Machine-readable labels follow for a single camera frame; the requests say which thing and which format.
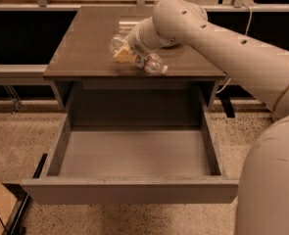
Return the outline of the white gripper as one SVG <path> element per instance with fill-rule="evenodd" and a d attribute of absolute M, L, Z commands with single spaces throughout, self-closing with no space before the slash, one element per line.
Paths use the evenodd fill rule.
<path fill-rule="evenodd" d="M 126 41 L 130 48 L 122 46 L 114 55 L 114 59 L 119 63 L 132 63 L 135 60 L 135 54 L 146 57 L 152 53 L 152 50 L 141 40 L 139 29 L 136 27 L 128 34 Z"/>

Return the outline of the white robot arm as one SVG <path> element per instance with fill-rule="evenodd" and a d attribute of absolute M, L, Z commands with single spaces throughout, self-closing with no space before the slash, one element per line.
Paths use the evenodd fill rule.
<path fill-rule="evenodd" d="M 111 48 L 117 61 L 163 73 L 157 50 L 185 44 L 274 113 L 278 120 L 252 145 L 238 188 L 236 235 L 289 235 L 289 52 L 209 23 L 206 11 L 162 0 L 151 18 Z"/>

